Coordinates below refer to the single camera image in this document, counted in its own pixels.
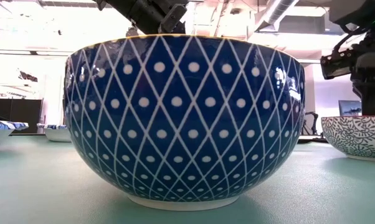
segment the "bowl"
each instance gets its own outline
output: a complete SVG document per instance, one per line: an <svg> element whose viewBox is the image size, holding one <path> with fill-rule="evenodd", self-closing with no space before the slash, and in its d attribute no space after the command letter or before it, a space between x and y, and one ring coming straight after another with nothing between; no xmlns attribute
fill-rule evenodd
<svg viewBox="0 0 375 224"><path fill-rule="evenodd" d="M290 155L304 79L291 56L238 40L113 40L68 58L65 120L84 161L132 201L217 208Z"/></svg>
<svg viewBox="0 0 375 224"><path fill-rule="evenodd" d="M66 125L37 124L37 127L44 129L45 135L50 141L71 142Z"/></svg>
<svg viewBox="0 0 375 224"><path fill-rule="evenodd" d="M28 127L27 123L0 121L0 144L4 142L14 130L21 131Z"/></svg>
<svg viewBox="0 0 375 224"><path fill-rule="evenodd" d="M323 136L347 157L375 161L375 116L321 119Z"/></svg>

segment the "white diamond pattern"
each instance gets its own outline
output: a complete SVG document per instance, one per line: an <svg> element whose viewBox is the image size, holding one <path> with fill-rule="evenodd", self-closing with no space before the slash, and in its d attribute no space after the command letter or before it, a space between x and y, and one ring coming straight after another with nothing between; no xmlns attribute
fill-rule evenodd
<svg viewBox="0 0 375 224"><path fill-rule="evenodd" d="M175 66L173 68L173 71L172 71L171 75L168 77L168 79L166 81L166 84L163 88L163 91L161 93L157 92L156 88L153 85L153 82L151 81L151 76L148 74L148 71L146 70L146 64L147 64L147 62L148 62L148 60L151 56L152 50L154 49L154 47L155 47L155 45L157 44L158 41L161 41L165 45L166 50L168 51L168 55L171 57L171 60L175 64ZM179 64L181 63L181 60L184 57L185 52L188 50L189 44L192 41L196 41L198 43L198 46L201 50L201 53L203 54L203 56L205 58L205 61L208 64L207 72L204 75L204 78L202 79L201 84L200 84L199 88L197 89L197 91L195 92L194 95L193 95L192 91L189 89L189 86L186 82L186 77L183 76L182 68L179 66ZM129 96L126 94L126 91L124 90L123 84L121 83L120 78L117 75L117 71L116 71L116 67L117 67L117 65L118 65L118 63L121 59L121 56L123 54L123 49L124 49L126 44L131 45L131 47L133 49L133 52L135 53L135 56L138 59L140 65L141 65L139 74L138 74L138 76L135 80L135 83L133 85L132 91L131 91ZM232 85L232 88L229 90L228 93L225 93L225 91L223 90L222 85L220 83L220 80L219 80L218 76L215 75L215 71L214 71L214 62L218 59L219 52L220 52L221 48L223 48L224 45L230 46L230 48L233 51L234 59L236 59L237 63L239 64L239 67L240 67L240 72L238 73L238 75L237 75L237 77L236 77L236 79L235 79L235 81ZM67 105L68 111L70 111L68 114L66 114L67 123L68 123L67 125L68 125L68 127L70 127L69 129L70 129L71 133L74 133L74 132L79 133L78 136L73 135L73 143L76 145L77 148L82 150L82 152L83 152L82 157L84 158L84 160L87 161L88 164L91 167L93 167L93 169L96 170L101 177L103 177L107 181L111 182L113 185L115 185L115 186L121 188L122 190L128 192L129 194L138 195L140 197L150 198L150 199L153 199L153 200L159 200L158 199L159 197L157 196L157 195L159 195L161 200L172 200L172 201L178 201L178 202L202 201L203 196L208 195L208 193L211 194L211 198L205 199L205 200L215 200L215 199L227 198L227 197L231 197L231 196L234 196L234 195L237 195L237 194L241 194L242 192L248 190L251 186L255 186L259 182L265 180L268 176L270 176L273 172L275 172L275 170L278 168L277 164L281 164L282 162L285 161L285 159L288 157L288 153L290 153L291 150L292 150L292 146L294 146L298 141L298 136L297 137L292 137L292 136L294 135L295 131L297 132L298 130L300 130L298 128L302 125L302 117L303 117L304 112L303 112L303 110L300 111L300 114L298 115L299 116L298 122L296 122L292 126L287 126L288 122L293 119L294 103L295 103L295 100L293 98L290 98L290 110L288 111L287 119L285 120L285 122L283 124L281 124L281 119L280 119L281 111L279 110L278 106L276 106L272 110L270 119L266 122L266 124L262 124L261 117L259 115L259 111L258 111L258 108L257 108L257 102L258 102L258 100L261 96L260 93L263 91L266 81L272 82L271 78L270 78L270 69L271 69L274 57L280 57L279 52L273 51L273 55L272 55L272 58L270 60L270 65L267 68L265 68L266 69L265 80L261 83L261 86L259 88L259 93L257 94L256 97L254 97L252 88L250 87L249 81L247 79L247 74L244 72L244 67L246 66L246 64L249 60L249 55L252 53L253 50L256 50L258 52L259 58L261 59L262 63L264 65L266 65L264 57L261 53L261 49L257 45L251 45L250 49L247 51L247 55L245 56L245 59L244 59L243 63L241 63L241 61L239 60L238 53L237 53L236 49L234 48L234 46L232 44L232 40L222 40L220 42L219 46L218 46L218 49L215 53L215 56L213 56L213 58L211 58L211 59L209 58L209 56L207 56L206 50L201 43L201 39L198 38L198 37L188 38L188 40L184 44L183 51L179 55L178 58L175 58L173 56L173 53L171 52L171 49L170 49L168 43L166 42L165 38L162 37L162 36L158 36L158 37L155 38L155 40L153 41L153 43L149 47L148 53L147 53L146 57L144 58L144 60L141 59L140 53L139 53L138 49L136 48L136 46L134 45L134 42L131 39L128 39L127 41L124 41L123 45L120 48L120 52L118 53L118 58L116 59L116 62L114 64L112 63L112 60L110 60L110 54L108 53L108 49L106 48L105 43L104 43L104 44L100 44L98 46L97 54L95 56L95 59L93 60L93 65L95 65L96 61L98 60L99 53L100 53L101 50L104 50L105 56L107 57L107 61L110 64L111 69L112 69L111 74L109 74L110 77L109 77L108 83L105 87L105 91L104 91L103 96L101 96L101 94L99 93L97 84L94 81L94 78L96 78L96 77L93 74L94 71L93 71L93 68L91 68L91 67L87 68L87 71L89 73L90 78L85 79L85 81L87 82L87 87L85 89L85 92L83 94L81 94L80 90L78 89L77 77L78 77L79 71L75 70L75 68L78 69L79 66L81 66L81 63L82 63L81 60L82 59L85 59L85 61L84 61L85 63L89 61L89 59L87 57L87 54L85 53L85 50L82 50L79 53L78 62L76 64L74 64L71 57L69 58L69 65L68 65L68 72L67 72L68 74L67 74L66 78L71 78L72 81L70 81L70 80L68 80L68 81L66 80L66 81L71 82L72 87L70 88L70 86L69 86L69 88L71 89L71 91L70 91L71 94L69 95L69 91L67 91L67 90L66 90L66 94L65 94L68 102L70 102ZM282 62L283 70L285 70L285 65L283 64L283 60L280 59L280 61ZM300 80L300 78L303 75L303 74L301 74L303 72L303 69L301 67L299 69L297 69L297 64L295 62L293 62L293 60L290 58L289 61L288 61L288 66L287 66L287 74L289 74L289 71L292 68L295 69L295 74L297 76L295 78L297 79L298 92L302 92L303 89L300 88L300 82L302 82L302 80ZM150 88L153 91L153 93L155 95L155 98L157 100L156 107L154 109L153 114L150 117L150 120L149 120L149 123L148 123L147 127L145 127L142 124L142 122L139 119L139 116L136 114L136 111L135 111L134 107L130 103L131 99L133 98L133 96L135 94L136 87L138 85L138 82L139 82L141 76L145 76L145 78L147 79L147 81L150 85ZM189 104L189 107L188 107L187 111L185 112L185 114L183 116L183 119L181 121L181 124L179 126L176 126L173 123L173 120L171 119L171 117L170 117L170 115L167 111L167 108L165 107L165 105L163 105L161 103L165 94L167 93L167 90L168 90L168 88L171 84L171 81L173 80L173 78L175 76L179 76L179 78L181 79L181 81L182 81L182 83L183 83L183 85L184 85L184 87L185 87L185 89L186 89L186 91L189 95L189 98L191 100L191 102ZM214 122L211 124L211 126L207 125L207 123L206 123L206 121L205 121L205 119L202 115L203 111L202 111L202 109L200 109L200 107L198 107L198 105L196 103L196 100L197 100L198 96L200 95L200 93L203 89L203 86L204 86L204 84L205 84L205 82L206 82L206 80L208 79L209 76L212 76L213 79L215 79L215 82L217 83L217 87L218 87L218 89L219 89L219 91L222 95L222 100L223 100L222 108L219 110L218 115L216 116L216 118L215 118ZM240 125L240 127L238 127L238 125L236 123L236 120L234 119L232 109L229 105L229 100L230 100L230 97L232 96L232 94L233 94L233 92L234 92L234 90L237 86L237 82L240 80L240 78L243 78L243 80L244 80L244 82L245 82L245 84L246 84L246 86L249 90L250 97L251 97L251 99L253 99L253 104L250 107L248 114L243 119L243 123ZM109 114L109 112L108 112L108 110L105 106L105 100L108 97L108 92L109 92L111 82L117 82L118 86L120 87L120 89L123 93L123 97L127 102L126 108L124 109L124 112L123 112L122 117L121 117L121 123L119 125L114 123L114 121L112 120L112 117L110 116L110 114ZM86 103L87 98L88 98L88 96L87 96L88 95L88 89L89 89L90 86L93 87L94 92L96 94L95 97L97 98L98 102L100 103L100 112L99 112L98 121L97 121L96 125L94 125L94 123L92 122L92 119L89 115L89 109L85 108L85 105L86 105L85 103ZM274 87L272 86L272 89L271 89L270 92L272 92L272 97L275 99L276 105L279 105L280 100L282 99L283 91L281 91L279 93L279 95L277 96L275 91L273 90L273 88ZM73 110L74 105L78 105L79 108L81 108L80 109L81 115L80 115L80 119L79 119L80 120L79 124L77 123L78 119L76 119L76 117L75 117L75 115L77 114L77 111L75 111L75 113L74 113L74 110ZM301 100L301 103L300 103L300 107L303 107L303 101L302 100ZM122 136L120 134L121 133L121 127L123 126L123 123L125 122L126 114L127 114L128 110L131 111L134 118L138 122L139 127L142 129L142 131L144 133L143 140L140 144L140 147L139 147L137 153L135 153L131 149L131 147L128 145L127 141L125 140L126 136ZM154 121L154 119L155 119L159 110L163 111L168 123L171 125L172 130L174 131L174 135L173 135L171 144L168 146L168 148L167 148L167 150L164 154L161 153L161 151L156 146L155 141L149 135L149 132L151 130L151 126L152 126L153 121ZM204 129L206 130L206 136L201 141L197 151L194 154L192 154L190 152L190 150L187 148L187 146L185 145L185 142L184 142L184 140L183 140L183 138L181 137L181 134L180 134L182 128L184 127L184 124L186 122L188 122L188 116L189 116L189 114L192 110L197 111L197 113L199 115L199 118L200 118L200 122L202 123L202 125L204 126ZM218 150L217 145L216 145L216 140L214 140L214 137L213 137L213 134L217 134L217 133L213 133L213 130L214 130L215 126L217 125L218 120L220 119L224 110L226 110L230 114L235 134L234 134L231 142L226 147L225 151L220 153L220 151ZM277 136L275 136L275 139L277 141L273 142L272 146L270 147L270 149L271 149L271 148L274 147L274 145L278 144L278 152L277 152L277 155L275 155L275 159L271 163L267 164L267 166L265 166L264 160L265 160L266 157L269 156L270 151L268 151L268 149L265 147L264 135L267 134L267 133L265 133L265 131L262 131L261 133L258 133L259 137L255 140L254 144L252 145L252 147L247 152L245 152L244 145L242 143L242 136L245 133L241 133L241 132L242 132L243 128L245 127L246 122L248 121L248 119L253 114L255 115L257 120L259 121L259 126L260 126L261 130L266 130L268 128L274 114L276 114L277 118L278 118L278 128L279 128L280 132L277 134ZM101 124L102 116L106 116L107 120L110 121L110 126L112 127L112 130L110 130L110 132L112 134L117 135L116 141L115 141L115 150L111 150L111 147L108 146L107 141L104 140L100 135L100 124ZM92 127L92 131L95 133L95 134L93 134L93 137L95 137L95 149L92 148L89 140L84 135L83 127L85 125L90 125ZM283 138L286 130L289 131L291 137L290 137L289 141L287 141L284 145L282 145L282 138ZM217 161L214 163L214 165L206 173L203 173L203 172L201 172L199 164L196 162L195 158L200 153L202 147L205 145L207 140L209 140L211 142L213 148L215 149L215 152L216 152L216 155L217 155ZM135 161L134 161L135 165L134 165L133 170L129 170L123 164L122 161L119 161L117 159L117 149L118 149L118 145L119 145L120 141L126 146L127 150L135 158ZM173 144L176 141L179 141L181 143L183 149L186 151L186 154L188 155L188 158L184 158L184 159L189 160L186 168L180 174L178 174L173 169L172 165L167 160L167 158L169 156L169 153L170 153L170 150L171 150ZM238 145L239 145L240 149L236 149L236 148L233 147L234 142L236 142L236 141L238 142ZM151 144L151 146L155 149L155 152L161 158L161 162L159 163L159 167L157 168L157 170L148 169L145 166L145 164L141 161L142 159L145 159L145 158L141 158L141 152L142 152L145 144ZM247 167L246 160L248 159L248 156L250 155L250 153L255 149L257 144L262 145L263 156L259 158L259 161L258 161L257 165L255 165L255 167ZM99 148L100 147L104 147L104 149L107 152L106 155L109 155L110 159L113 159L113 161L112 161L113 167L107 165L106 162L104 161L104 159L102 158L102 156L99 155ZM236 162L236 165L234 166L234 168L232 168L230 170L230 172L227 172L225 167L224 167L224 163L223 163L222 159L229 152L229 150L232 149L232 148L233 148L234 151L240 150L242 155L243 155L243 159L239 162ZM284 158L282 158L283 152L286 152L286 154L287 154L286 156L283 156ZM92 158L91 155L93 156L93 158L96 156L97 165L94 162L90 161L90 158ZM199 177L196 177L197 184L193 187L189 187L188 184L186 184L185 181L182 179L182 176L186 173L188 167L191 164L198 170L199 175L200 175ZM222 172L224 173L224 176L223 176L223 178L220 178L219 180L217 180L217 184L210 184L207 181L207 176L219 164L222 167ZM238 167L242 164L244 165L244 173L241 173L240 175L237 175L236 181L234 181L233 183L230 183L229 177L234 176L235 175L234 171L236 169L238 169ZM132 183L129 183L130 187L129 186L125 187L122 184L122 183L128 183L128 181L125 179L125 177L119 175L119 173L117 171L117 165L121 166L124 170L126 170L127 175L130 175L130 176L133 177ZM138 166L142 166L146 169L148 175L150 175L151 178L152 178L151 184L145 184L143 181L141 181L139 179ZM161 178L158 177L159 172L160 172L160 170L163 166L166 166L168 169L170 169L172 171L172 173L177 177L176 180L173 180L174 184L171 187L167 187L166 184L163 183ZM260 171L260 173L257 174L257 176L255 178L251 178L251 173L252 173L253 170L256 169L257 166L262 166L261 171ZM114 183L114 181L112 181L112 178L108 177L108 176L113 176L113 175L115 176L117 183ZM201 181L203 181L207 185L208 191L199 192L199 194L197 194L197 192L193 191L193 189L195 189L196 186L198 186ZM226 187L219 187L221 185L221 183L223 183L223 181L226 182ZM155 182L159 182L160 184L162 184L161 192L158 189L154 188ZM180 194L175 192L176 189L174 189L174 187L176 186L177 183L182 183L183 186L187 189L187 191L185 191L182 196L180 196Z"/></svg>

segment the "ceiling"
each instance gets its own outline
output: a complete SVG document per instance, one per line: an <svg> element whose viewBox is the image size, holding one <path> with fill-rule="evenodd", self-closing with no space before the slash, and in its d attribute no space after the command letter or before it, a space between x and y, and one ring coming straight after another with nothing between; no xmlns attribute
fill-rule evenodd
<svg viewBox="0 0 375 224"><path fill-rule="evenodd" d="M99 11L91 0L8 1L0 2L0 49L74 51L122 38L130 27L130 22L116 10L109 7ZM322 50L332 48L342 38L342 33L327 33L335 29L325 17L331 0L300 1L281 21L283 32L263 33L249 30L255 23L253 15L265 9L266 0L230 0L227 5L224 1L189 3L184 18L187 31L242 40L252 36L251 42L309 59L319 58ZM312 32L314 27L320 32Z"/></svg>

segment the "desk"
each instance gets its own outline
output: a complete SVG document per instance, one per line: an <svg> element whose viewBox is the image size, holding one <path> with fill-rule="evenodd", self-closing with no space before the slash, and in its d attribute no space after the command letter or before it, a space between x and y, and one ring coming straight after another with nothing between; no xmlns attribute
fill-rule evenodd
<svg viewBox="0 0 375 224"><path fill-rule="evenodd" d="M271 178L227 207L139 206L91 171L68 143L13 136L0 146L0 224L375 224L375 162L329 144L298 145Z"/></svg>

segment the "blue bowl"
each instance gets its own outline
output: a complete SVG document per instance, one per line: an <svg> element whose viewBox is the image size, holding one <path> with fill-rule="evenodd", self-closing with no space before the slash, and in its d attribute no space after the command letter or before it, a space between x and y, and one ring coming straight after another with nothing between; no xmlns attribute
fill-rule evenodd
<svg viewBox="0 0 375 224"><path fill-rule="evenodd" d="M84 161L132 201L234 202L270 177L303 125L303 67L232 39L151 35L71 55L65 117Z"/></svg>

